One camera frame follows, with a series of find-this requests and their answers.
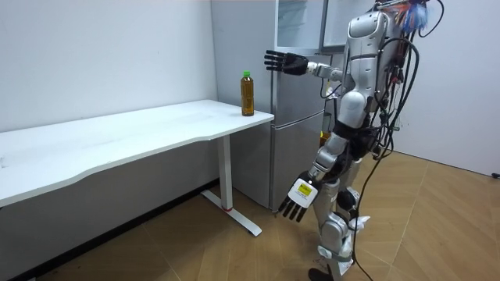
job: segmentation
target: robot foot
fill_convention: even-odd
[[[337,281],[334,280],[330,273],[322,272],[319,269],[310,269],[309,279],[311,279],[311,281]]]

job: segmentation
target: table top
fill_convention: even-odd
[[[218,101],[193,101],[0,133],[0,207],[93,173],[273,120]]]

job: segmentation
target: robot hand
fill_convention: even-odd
[[[267,70],[280,71],[291,75],[304,75],[307,73],[309,60],[302,55],[283,53],[267,50],[264,55],[264,64]]]
[[[307,171],[301,173],[288,191],[288,195],[278,208],[278,212],[283,212],[283,217],[290,214],[290,219],[294,219],[298,214],[296,220],[300,222],[305,211],[320,192],[319,187],[319,184],[313,183],[313,179]]]

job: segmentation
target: table leg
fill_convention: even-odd
[[[258,236],[262,230],[251,220],[247,219],[240,212],[233,208],[233,185],[231,181],[231,154],[229,136],[220,137],[217,139],[217,149],[219,151],[219,177],[220,177],[220,196],[218,198],[209,190],[202,192],[202,195],[207,197],[219,208],[223,209],[228,215],[239,222],[254,236]]]

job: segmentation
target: wooden floor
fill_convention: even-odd
[[[500,181],[407,155],[384,161],[363,199],[372,219],[356,251],[373,279],[500,280]],[[355,188],[372,164],[363,163]],[[197,196],[40,280],[307,281],[310,267],[322,268],[312,209],[296,223],[234,197],[259,237]],[[345,280],[368,279],[353,266]]]

